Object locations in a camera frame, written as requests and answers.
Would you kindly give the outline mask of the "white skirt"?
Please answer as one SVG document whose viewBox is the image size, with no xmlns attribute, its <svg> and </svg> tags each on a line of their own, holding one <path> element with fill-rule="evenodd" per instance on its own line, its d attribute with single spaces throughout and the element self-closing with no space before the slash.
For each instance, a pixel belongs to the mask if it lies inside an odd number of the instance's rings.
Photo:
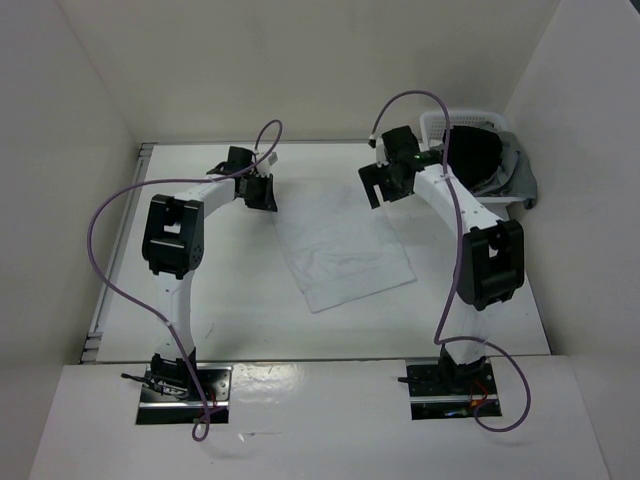
<svg viewBox="0 0 640 480">
<path fill-rule="evenodd" d="M 310 312 L 416 281 L 386 214 L 358 187 L 294 182 L 278 187 L 276 199 L 278 242 Z"/>
</svg>

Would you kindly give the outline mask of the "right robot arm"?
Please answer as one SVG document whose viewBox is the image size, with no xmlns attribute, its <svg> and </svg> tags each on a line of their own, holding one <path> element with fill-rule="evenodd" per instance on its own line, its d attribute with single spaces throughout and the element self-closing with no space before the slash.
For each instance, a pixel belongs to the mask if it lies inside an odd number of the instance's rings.
<svg viewBox="0 0 640 480">
<path fill-rule="evenodd" d="M 371 135 L 374 163 L 358 173 L 372 208 L 415 195 L 446 223 L 456 241 L 451 290 L 434 342 L 437 370 L 415 379 L 462 394 L 480 381 L 492 325 L 524 284 L 524 232 L 487 210 L 455 176 L 449 150 L 424 150 L 408 126 Z"/>
</svg>

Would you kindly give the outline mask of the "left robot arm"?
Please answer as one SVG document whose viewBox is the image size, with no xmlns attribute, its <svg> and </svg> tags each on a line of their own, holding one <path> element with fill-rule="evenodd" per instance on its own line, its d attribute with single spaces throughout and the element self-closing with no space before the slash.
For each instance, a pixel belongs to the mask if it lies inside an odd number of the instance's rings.
<svg viewBox="0 0 640 480">
<path fill-rule="evenodd" d="M 206 181 L 176 195 L 155 195 L 149 206 L 142 255 L 156 285 L 160 320 L 168 338 L 154 352 L 146 383 L 176 399 L 198 396 L 196 347 L 191 331 L 191 288 L 204 259 L 205 220 L 240 198 L 249 209 L 275 212 L 272 165 L 243 147 L 229 148 L 227 160 L 207 173 Z"/>
</svg>

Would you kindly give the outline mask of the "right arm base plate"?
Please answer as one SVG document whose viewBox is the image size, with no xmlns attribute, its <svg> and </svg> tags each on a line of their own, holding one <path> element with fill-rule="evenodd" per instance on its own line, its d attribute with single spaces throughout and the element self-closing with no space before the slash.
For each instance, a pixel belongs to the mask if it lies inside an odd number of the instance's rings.
<svg viewBox="0 0 640 480">
<path fill-rule="evenodd" d="M 478 416 L 501 417 L 493 368 L 489 361 L 474 371 L 453 374 L 443 359 L 409 360 L 398 382 L 407 387 L 411 419 L 445 420 Z"/>
</svg>

